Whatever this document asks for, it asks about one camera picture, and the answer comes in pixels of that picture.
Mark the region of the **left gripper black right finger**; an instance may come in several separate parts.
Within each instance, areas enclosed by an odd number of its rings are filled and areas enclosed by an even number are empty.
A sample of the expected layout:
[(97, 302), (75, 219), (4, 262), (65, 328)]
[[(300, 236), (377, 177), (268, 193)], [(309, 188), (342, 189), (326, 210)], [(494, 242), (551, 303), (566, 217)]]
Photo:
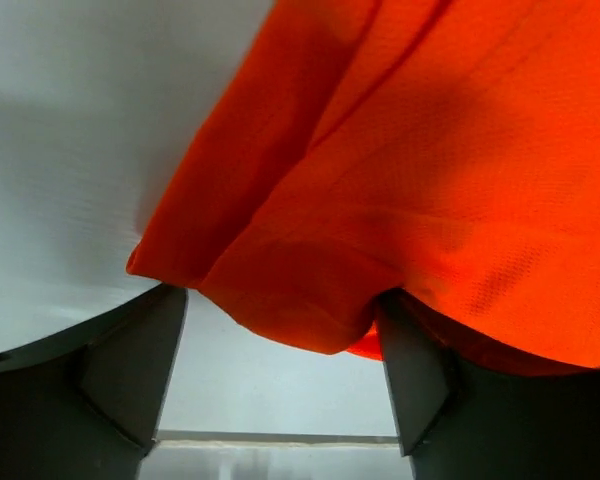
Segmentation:
[(529, 355), (401, 290), (377, 322), (402, 454), (417, 479), (600, 479), (600, 368)]

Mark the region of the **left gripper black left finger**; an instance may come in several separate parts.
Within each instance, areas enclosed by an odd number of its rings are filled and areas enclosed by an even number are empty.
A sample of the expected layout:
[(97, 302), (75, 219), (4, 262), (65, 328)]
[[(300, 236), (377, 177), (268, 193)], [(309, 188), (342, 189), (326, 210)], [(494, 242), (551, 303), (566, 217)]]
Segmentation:
[(160, 284), (0, 352), (0, 480), (137, 478), (156, 444), (187, 298)]

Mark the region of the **orange shorts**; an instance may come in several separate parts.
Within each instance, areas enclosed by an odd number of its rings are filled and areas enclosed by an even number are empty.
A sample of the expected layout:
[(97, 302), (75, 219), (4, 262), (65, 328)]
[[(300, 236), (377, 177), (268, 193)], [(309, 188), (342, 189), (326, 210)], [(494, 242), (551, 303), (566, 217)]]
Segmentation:
[(487, 364), (600, 368), (600, 1), (278, 1), (127, 270), (292, 347), (378, 296)]

